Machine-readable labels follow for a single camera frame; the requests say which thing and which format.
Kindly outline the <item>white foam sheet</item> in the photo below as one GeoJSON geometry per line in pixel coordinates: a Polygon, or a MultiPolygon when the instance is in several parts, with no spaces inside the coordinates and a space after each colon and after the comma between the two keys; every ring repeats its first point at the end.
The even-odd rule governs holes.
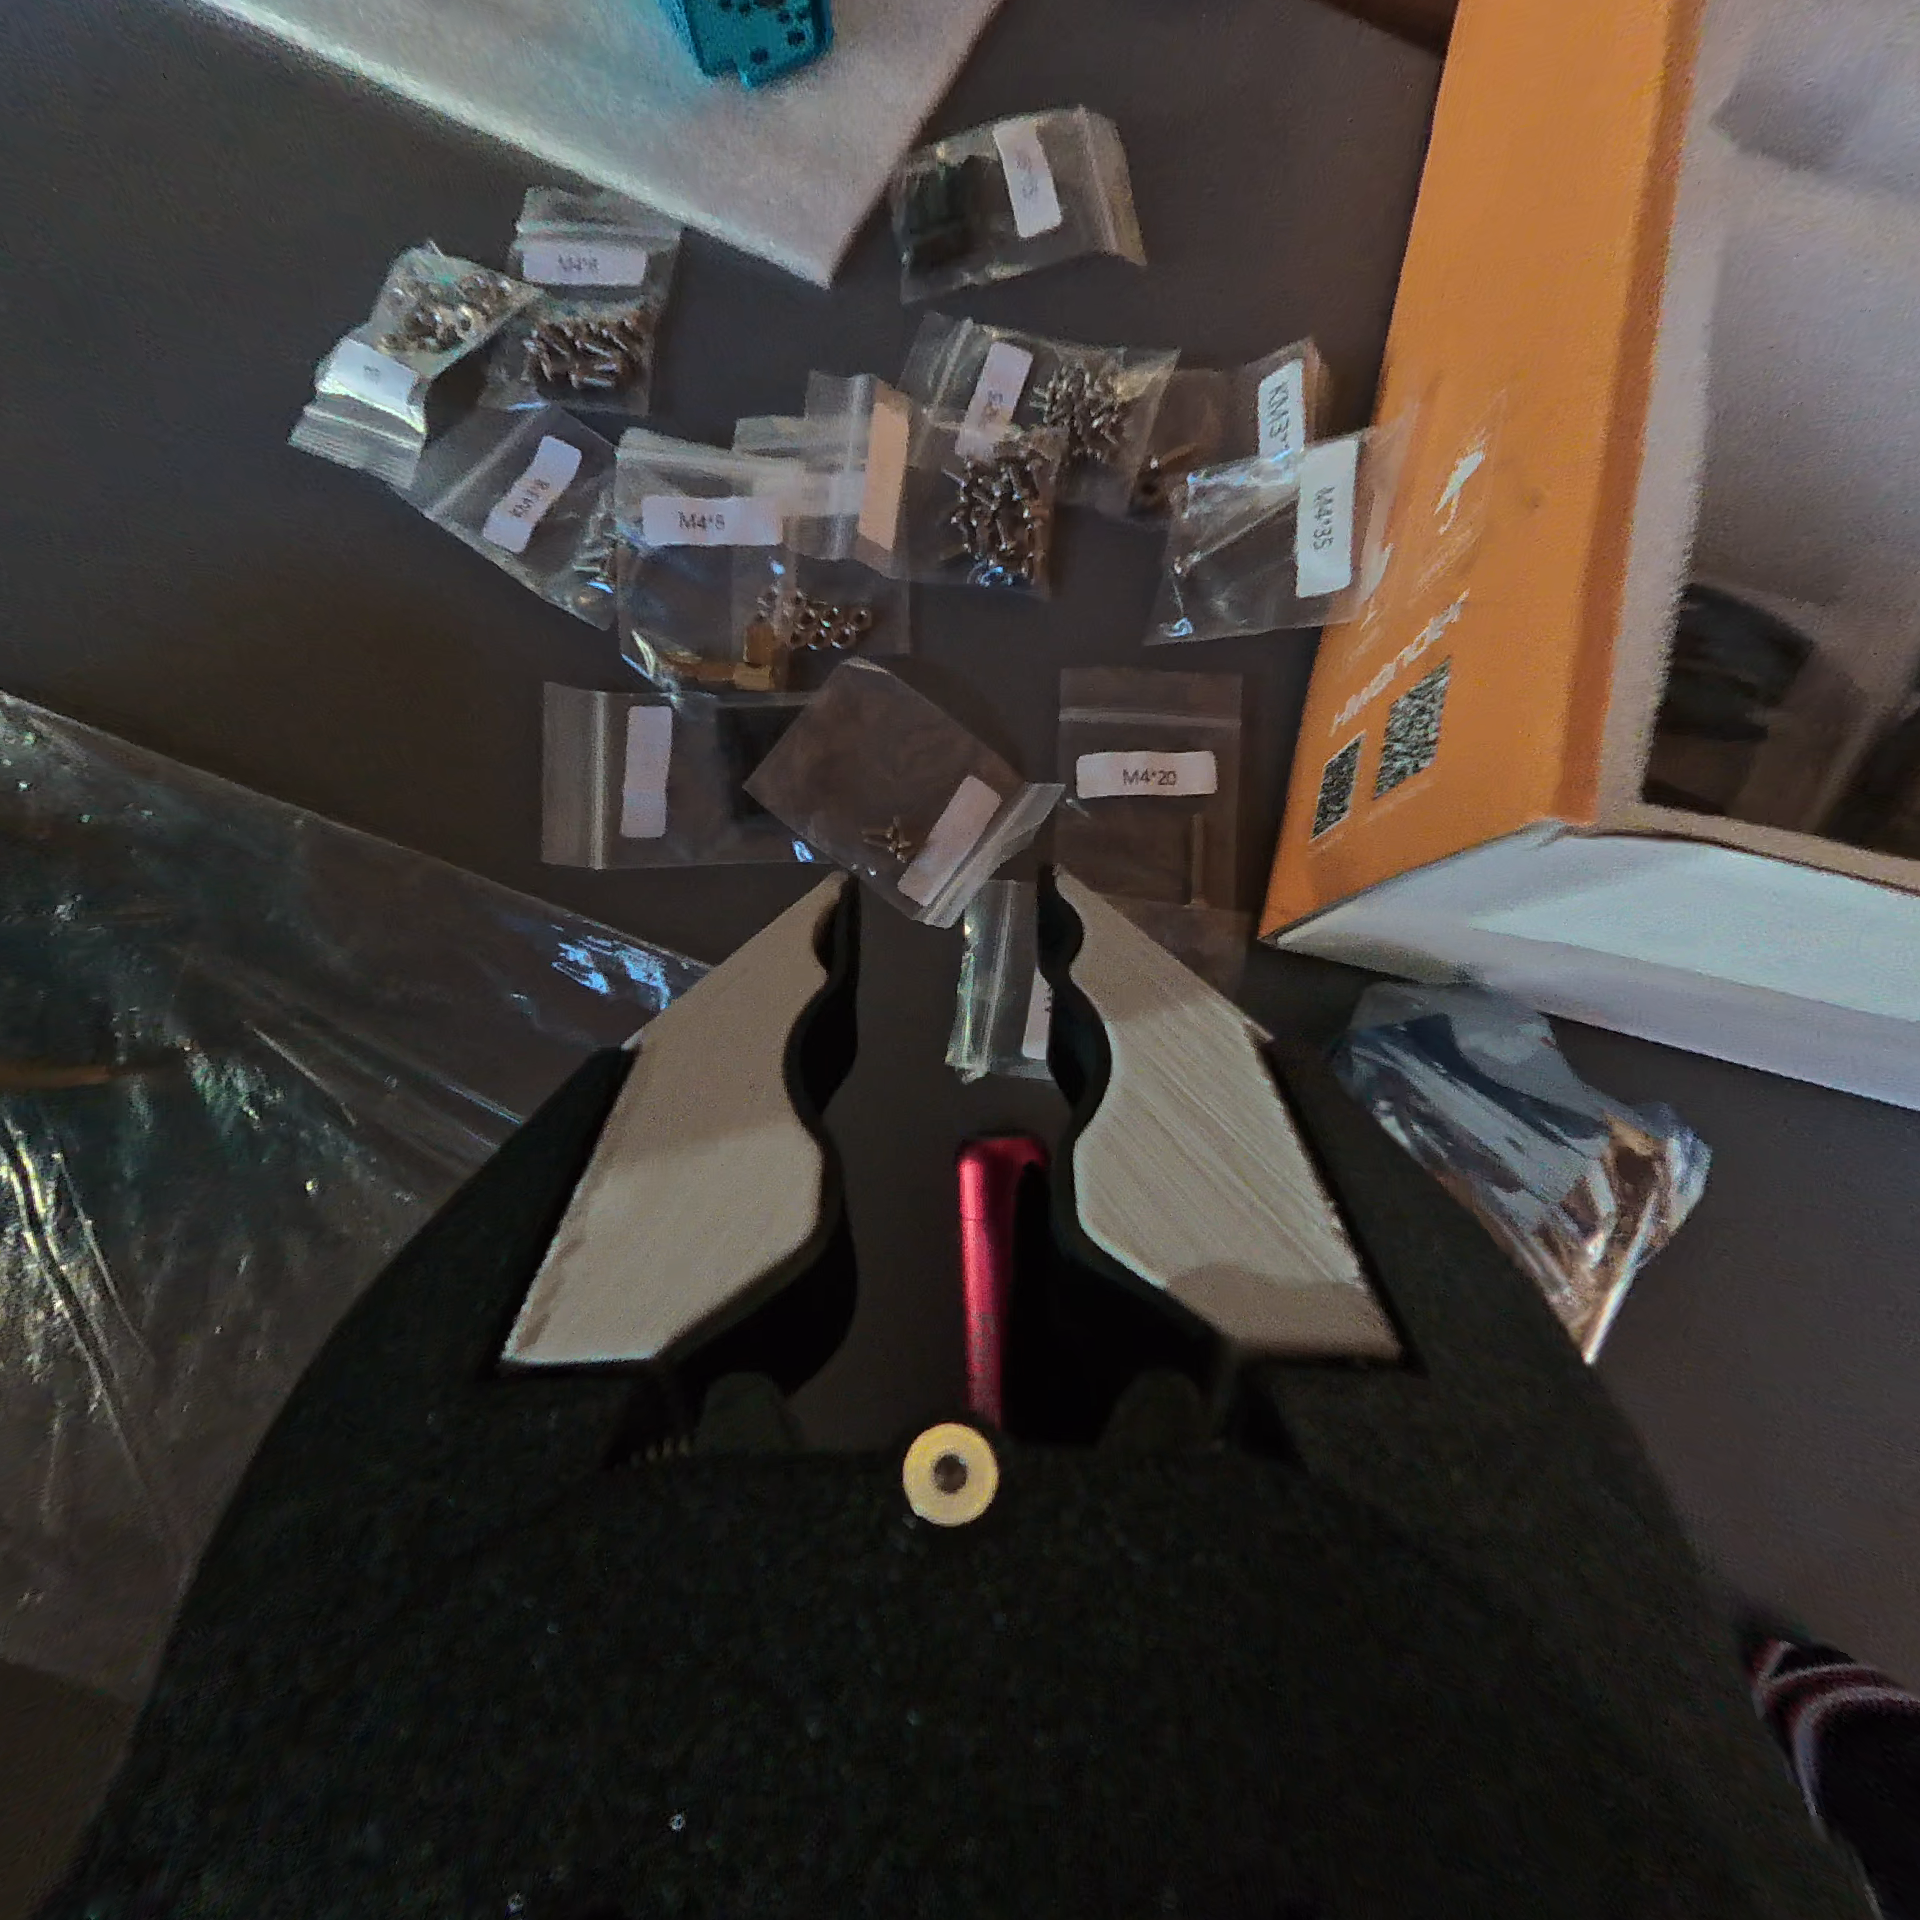
{"type": "Polygon", "coordinates": [[[831,3],[788,77],[706,77],[660,3],[215,1],[303,56],[829,285],[996,1],[831,3]]]}

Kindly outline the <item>large clear plastic bag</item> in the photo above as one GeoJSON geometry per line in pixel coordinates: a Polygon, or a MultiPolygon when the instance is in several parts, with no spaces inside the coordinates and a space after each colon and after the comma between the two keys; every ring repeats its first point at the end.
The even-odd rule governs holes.
{"type": "Polygon", "coordinates": [[[5,1660],[138,1701],[343,1313],[703,972],[5,694],[5,1660]]]}

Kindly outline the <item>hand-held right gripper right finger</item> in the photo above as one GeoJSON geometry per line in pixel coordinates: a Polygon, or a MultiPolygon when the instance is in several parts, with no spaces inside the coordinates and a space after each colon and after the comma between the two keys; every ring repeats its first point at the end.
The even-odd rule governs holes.
{"type": "Polygon", "coordinates": [[[1069,867],[1038,960],[1074,1255],[1232,1361],[1401,1361],[1261,1021],[1069,867]]]}

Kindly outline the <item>pile of small parts bags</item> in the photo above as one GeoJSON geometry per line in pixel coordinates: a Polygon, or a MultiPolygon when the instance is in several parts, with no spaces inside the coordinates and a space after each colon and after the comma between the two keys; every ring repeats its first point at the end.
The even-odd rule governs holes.
{"type": "Polygon", "coordinates": [[[1145,932],[1225,982],[1238,908],[1244,697],[1225,674],[1065,672],[1061,784],[969,770],[890,675],[915,589],[1051,596],[1061,515],[1165,533],[1146,641],[1332,621],[1306,463],[1335,438],[1315,336],[1232,366],[929,312],[898,383],[813,371],[732,444],[647,422],[683,227],[532,188],[509,269],[396,253],[315,371],[292,447],[381,477],[548,605],[610,633],[628,688],[547,684],[541,862],[585,871],[843,859],[917,920],[984,909],[1062,804],[1058,847],[1145,932]]]}

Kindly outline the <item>orange white cardboard box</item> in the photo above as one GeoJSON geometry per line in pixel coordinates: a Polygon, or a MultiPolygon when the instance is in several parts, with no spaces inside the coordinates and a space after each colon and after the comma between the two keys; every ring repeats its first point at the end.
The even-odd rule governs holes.
{"type": "Polygon", "coordinates": [[[1376,591],[1318,644],[1262,935],[1916,1107],[1916,859],[1603,802],[1709,3],[1457,3],[1376,402],[1376,591]]]}

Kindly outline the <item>red screwdriver handle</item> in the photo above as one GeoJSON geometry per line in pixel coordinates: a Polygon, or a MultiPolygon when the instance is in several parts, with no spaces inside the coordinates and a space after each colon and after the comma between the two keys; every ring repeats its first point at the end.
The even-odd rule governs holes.
{"type": "Polygon", "coordinates": [[[1048,1148],[1031,1131],[970,1137],[955,1158],[964,1397],[970,1417],[984,1427],[1005,1426],[1022,1195],[1047,1169],[1048,1148]]]}

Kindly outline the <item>white foam box insert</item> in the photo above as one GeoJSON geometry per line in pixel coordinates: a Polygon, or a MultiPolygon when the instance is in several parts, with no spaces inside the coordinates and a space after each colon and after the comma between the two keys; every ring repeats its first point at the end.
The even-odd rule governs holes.
{"type": "Polygon", "coordinates": [[[1605,805],[1916,859],[1916,65],[1916,3],[1704,5],[1605,805]]]}

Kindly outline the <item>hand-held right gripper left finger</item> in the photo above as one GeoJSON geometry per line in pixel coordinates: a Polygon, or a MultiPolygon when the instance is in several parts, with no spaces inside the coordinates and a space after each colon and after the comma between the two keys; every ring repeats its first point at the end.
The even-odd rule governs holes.
{"type": "Polygon", "coordinates": [[[857,1057],[859,960],[859,893],[831,875],[640,1031],[506,1368],[827,1368],[857,1306],[827,1111],[857,1057]]]}

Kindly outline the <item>short blue U bracket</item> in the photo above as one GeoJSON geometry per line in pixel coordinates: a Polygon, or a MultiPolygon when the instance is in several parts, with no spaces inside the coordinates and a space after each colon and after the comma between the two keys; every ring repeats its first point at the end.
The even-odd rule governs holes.
{"type": "Polygon", "coordinates": [[[691,68],[747,92],[791,84],[837,54],[848,1],[655,1],[691,68]]]}

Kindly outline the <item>clear screw bag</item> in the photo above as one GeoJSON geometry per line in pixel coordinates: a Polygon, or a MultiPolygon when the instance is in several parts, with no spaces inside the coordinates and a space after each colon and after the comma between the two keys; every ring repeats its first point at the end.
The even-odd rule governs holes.
{"type": "Polygon", "coordinates": [[[995,877],[963,916],[963,961],[946,1066],[966,1083],[1048,1077],[1052,988],[1040,968],[1038,891],[995,877]]]}

